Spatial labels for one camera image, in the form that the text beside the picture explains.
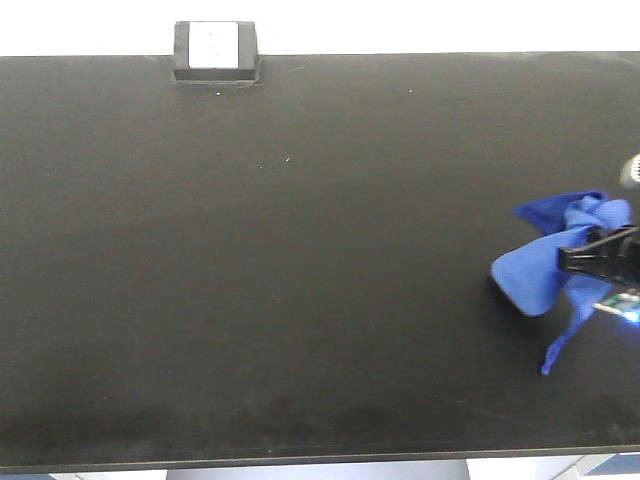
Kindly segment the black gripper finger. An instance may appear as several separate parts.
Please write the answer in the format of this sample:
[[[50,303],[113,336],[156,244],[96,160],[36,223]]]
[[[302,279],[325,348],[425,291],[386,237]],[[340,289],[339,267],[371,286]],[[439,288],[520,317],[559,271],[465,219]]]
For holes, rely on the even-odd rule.
[[[557,267],[569,274],[594,277],[620,285],[639,284],[639,227],[594,227],[587,243],[558,249]]]

